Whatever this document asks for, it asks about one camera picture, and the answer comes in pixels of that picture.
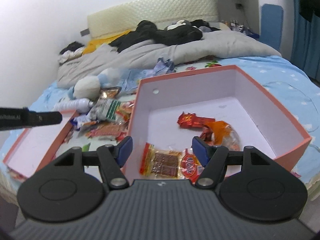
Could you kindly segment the red round-logo snack packet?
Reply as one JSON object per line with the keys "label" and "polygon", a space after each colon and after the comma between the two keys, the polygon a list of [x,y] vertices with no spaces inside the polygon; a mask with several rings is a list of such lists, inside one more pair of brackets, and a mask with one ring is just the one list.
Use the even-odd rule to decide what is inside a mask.
{"label": "red round-logo snack packet", "polygon": [[193,184],[201,175],[204,167],[200,164],[199,160],[193,153],[192,148],[186,148],[182,152],[180,161],[180,173],[184,179],[189,179]]}

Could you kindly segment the orange snack packet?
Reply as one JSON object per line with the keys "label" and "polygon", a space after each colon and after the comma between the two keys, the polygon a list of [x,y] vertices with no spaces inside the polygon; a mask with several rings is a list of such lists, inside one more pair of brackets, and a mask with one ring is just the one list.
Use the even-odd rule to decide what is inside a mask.
{"label": "orange snack packet", "polygon": [[237,132],[224,121],[205,123],[200,138],[210,146],[225,146],[231,151],[239,151],[241,146]]}

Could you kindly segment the red foil snack packet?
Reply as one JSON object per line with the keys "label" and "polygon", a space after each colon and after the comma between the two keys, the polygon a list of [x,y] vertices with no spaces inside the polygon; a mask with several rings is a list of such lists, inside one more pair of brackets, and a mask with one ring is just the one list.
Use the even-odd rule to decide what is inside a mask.
{"label": "red foil snack packet", "polygon": [[177,124],[180,128],[202,128],[208,122],[214,122],[215,118],[197,116],[195,113],[184,113],[178,117]]}

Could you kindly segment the green white striped snack packet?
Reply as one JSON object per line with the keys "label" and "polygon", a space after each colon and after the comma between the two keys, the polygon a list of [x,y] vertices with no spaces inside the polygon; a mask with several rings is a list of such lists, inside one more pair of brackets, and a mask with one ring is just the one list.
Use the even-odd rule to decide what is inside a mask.
{"label": "green white striped snack packet", "polygon": [[116,110],[121,105],[121,101],[111,98],[99,99],[88,115],[92,120],[116,121]]}

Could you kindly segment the brown cracker snack packet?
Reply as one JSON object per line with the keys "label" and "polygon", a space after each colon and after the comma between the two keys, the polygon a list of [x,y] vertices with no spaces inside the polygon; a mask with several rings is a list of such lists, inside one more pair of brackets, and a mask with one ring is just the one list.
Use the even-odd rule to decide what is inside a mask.
{"label": "brown cracker snack packet", "polygon": [[139,174],[150,179],[180,179],[182,152],[160,150],[150,143],[144,146]]}

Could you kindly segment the dark red snack packets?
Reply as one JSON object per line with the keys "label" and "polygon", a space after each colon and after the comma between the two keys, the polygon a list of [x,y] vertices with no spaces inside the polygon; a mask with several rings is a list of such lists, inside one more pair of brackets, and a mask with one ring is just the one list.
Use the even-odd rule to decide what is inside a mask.
{"label": "dark red snack packets", "polygon": [[121,101],[121,105],[116,110],[115,122],[98,121],[90,118],[92,124],[88,131],[85,132],[85,136],[88,138],[104,138],[120,141],[127,134],[127,127],[134,106],[134,100]]}

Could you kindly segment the pink box lid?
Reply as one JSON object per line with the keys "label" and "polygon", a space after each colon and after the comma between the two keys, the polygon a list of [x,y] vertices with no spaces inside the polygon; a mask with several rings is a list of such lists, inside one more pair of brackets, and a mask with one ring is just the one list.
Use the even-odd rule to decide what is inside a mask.
{"label": "pink box lid", "polygon": [[24,178],[49,164],[72,129],[77,111],[63,111],[58,125],[26,128],[14,142],[3,163]]}

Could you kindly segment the large pink cardboard box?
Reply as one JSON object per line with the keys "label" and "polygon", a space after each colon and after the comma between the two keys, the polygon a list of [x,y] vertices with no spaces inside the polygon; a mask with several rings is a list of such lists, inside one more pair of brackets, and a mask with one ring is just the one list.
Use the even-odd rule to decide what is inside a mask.
{"label": "large pink cardboard box", "polygon": [[235,65],[152,77],[140,82],[130,119],[133,151],[124,167],[128,180],[140,178],[146,143],[163,150],[191,146],[200,132],[179,127],[182,113],[227,122],[241,146],[254,146],[287,170],[294,168],[311,141],[298,120]]}

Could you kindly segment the white plastic bottle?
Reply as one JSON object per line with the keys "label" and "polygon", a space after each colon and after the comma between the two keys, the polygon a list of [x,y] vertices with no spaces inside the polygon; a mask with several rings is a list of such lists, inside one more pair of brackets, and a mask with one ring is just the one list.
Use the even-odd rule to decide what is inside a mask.
{"label": "white plastic bottle", "polygon": [[69,101],[61,101],[55,104],[54,111],[77,111],[79,113],[88,113],[94,106],[94,102],[83,98]]}

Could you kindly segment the brown gold snack packet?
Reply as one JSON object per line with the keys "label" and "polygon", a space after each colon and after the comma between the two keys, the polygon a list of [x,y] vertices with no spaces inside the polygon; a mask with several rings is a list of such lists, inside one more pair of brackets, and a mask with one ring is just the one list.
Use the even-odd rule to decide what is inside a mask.
{"label": "brown gold snack packet", "polygon": [[121,92],[121,87],[102,88],[99,93],[99,99],[116,98]]}

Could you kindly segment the white and blue plush toy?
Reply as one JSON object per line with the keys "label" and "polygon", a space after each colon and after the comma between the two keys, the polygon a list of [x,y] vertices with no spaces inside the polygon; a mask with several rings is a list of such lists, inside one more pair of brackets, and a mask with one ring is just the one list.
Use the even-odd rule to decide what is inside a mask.
{"label": "white and blue plush toy", "polygon": [[107,68],[98,75],[86,76],[68,90],[68,97],[71,100],[86,98],[94,101],[101,89],[117,86],[125,72],[118,68]]}

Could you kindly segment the light blue snack bag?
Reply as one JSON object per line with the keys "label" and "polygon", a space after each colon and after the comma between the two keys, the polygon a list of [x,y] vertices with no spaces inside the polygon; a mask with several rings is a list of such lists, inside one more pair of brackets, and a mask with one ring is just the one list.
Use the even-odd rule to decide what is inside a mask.
{"label": "light blue snack bag", "polygon": [[121,87],[122,94],[133,94],[138,89],[142,79],[153,77],[155,71],[153,69],[129,69],[121,76],[118,86]]}

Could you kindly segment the grey duvet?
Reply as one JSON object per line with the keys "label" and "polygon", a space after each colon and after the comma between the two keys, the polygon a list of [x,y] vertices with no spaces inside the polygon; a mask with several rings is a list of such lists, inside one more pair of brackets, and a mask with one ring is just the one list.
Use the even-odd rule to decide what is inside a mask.
{"label": "grey duvet", "polygon": [[98,75],[107,68],[152,69],[161,56],[175,65],[197,61],[207,56],[221,59],[247,56],[279,56],[280,52],[242,33],[221,30],[205,33],[199,41],[165,46],[146,40],[122,52],[102,44],[94,52],[64,63],[57,71],[57,86],[69,89],[80,79]]}

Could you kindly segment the crumpled purple wrapper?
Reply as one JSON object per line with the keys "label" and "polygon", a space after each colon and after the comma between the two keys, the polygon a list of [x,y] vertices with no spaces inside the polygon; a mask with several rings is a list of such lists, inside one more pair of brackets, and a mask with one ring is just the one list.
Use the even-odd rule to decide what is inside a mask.
{"label": "crumpled purple wrapper", "polygon": [[157,64],[153,68],[154,76],[160,76],[165,74],[171,74],[176,72],[174,63],[167,59],[165,60],[163,57],[159,58]]}

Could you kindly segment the blue patterned bed sheet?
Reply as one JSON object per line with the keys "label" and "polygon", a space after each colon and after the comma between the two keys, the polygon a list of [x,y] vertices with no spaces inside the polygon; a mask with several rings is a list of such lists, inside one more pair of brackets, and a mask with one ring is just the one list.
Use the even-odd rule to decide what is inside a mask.
{"label": "blue patterned bed sheet", "polygon": [[[276,97],[300,122],[312,137],[298,164],[292,170],[300,177],[311,198],[319,196],[319,87],[310,81],[298,67],[279,56],[240,57],[231,59],[204,59],[191,64],[176,66],[177,72],[213,66],[236,65],[258,81]],[[56,102],[67,99],[67,90],[53,82],[31,105],[31,110],[48,111]],[[16,193],[21,181],[12,178],[3,159],[22,130],[10,132],[1,148],[1,197],[16,204]]]}

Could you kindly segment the yellow cloth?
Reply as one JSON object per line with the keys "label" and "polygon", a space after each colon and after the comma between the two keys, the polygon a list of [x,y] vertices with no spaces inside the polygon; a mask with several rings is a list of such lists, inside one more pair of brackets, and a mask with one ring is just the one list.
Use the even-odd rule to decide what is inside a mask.
{"label": "yellow cloth", "polygon": [[90,53],[96,51],[103,44],[110,44],[111,42],[113,42],[117,38],[119,38],[123,35],[127,35],[131,31],[132,30],[129,29],[129,30],[126,30],[126,31],[118,33],[118,34],[104,35],[100,38],[92,39],[88,42],[87,46],[85,47],[85,49],[82,52],[82,55],[90,54]]}

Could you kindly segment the bottles on nightstand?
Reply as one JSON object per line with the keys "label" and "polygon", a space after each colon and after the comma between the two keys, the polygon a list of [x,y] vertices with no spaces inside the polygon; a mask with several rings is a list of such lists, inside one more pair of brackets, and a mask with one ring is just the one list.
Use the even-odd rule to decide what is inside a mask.
{"label": "bottles on nightstand", "polygon": [[243,24],[240,24],[237,20],[231,20],[231,21],[222,20],[221,22],[227,25],[229,29],[231,29],[232,31],[237,31],[241,33],[246,33],[249,31],[248,27],[246,27]]}

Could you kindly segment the black white plush toy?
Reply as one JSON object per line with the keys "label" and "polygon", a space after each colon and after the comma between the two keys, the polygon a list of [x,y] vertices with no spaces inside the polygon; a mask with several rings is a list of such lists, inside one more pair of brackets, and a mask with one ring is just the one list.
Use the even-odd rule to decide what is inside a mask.
{"label": "black white plush toy", "polygon": [[167,27],[164,28],[164,30],[170,32],[170,33],[178,33],[183,31],[191,31],[193,30],[193,26],[191,23],[187,20],[179,20]]}

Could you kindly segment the blue curtain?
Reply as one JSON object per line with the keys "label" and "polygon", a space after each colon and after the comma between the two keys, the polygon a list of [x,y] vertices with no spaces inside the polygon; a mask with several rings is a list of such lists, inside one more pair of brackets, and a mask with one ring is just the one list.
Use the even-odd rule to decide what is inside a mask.
{"label": "blue curtain", "polygon": [[319,17],[311,22],[300,15],[300,0],[294,0],[294,35],[291,62],[314,80],[319,81]]}

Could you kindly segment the cream quilted headboard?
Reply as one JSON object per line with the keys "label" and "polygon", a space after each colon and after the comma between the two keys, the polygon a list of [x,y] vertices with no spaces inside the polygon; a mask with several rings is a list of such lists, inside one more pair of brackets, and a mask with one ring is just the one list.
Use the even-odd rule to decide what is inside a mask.
{"label": "cream quilted headboard", "polygon": [[87,16],[92,38],[135,29],[142,20],[151,21],[158,28],[178,20],[217,22],[217,0],[136,0]]}

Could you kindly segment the blue chair back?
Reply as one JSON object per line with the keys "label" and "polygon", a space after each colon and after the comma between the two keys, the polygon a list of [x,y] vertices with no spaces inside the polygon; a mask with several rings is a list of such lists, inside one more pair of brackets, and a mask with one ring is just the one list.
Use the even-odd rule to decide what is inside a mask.
{"label": "blue chair back", "polygon": [[280,51],[283,16],[283,8],[279,5],[264,4],[261,7],[259,41],[271,46],[277,51]]}

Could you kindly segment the clothes pile at wall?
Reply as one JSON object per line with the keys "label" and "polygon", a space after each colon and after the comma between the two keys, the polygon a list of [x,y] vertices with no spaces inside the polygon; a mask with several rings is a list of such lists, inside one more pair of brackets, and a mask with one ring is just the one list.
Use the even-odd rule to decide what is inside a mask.
{"label": "clothes pile at wall", "polygon": [[69,60],[80,57],[84,49],[85,46],[80,42],[74,41],[70,43],[67,47],[63,48],[63,50],[59,52],[58,63],[62,65]]}

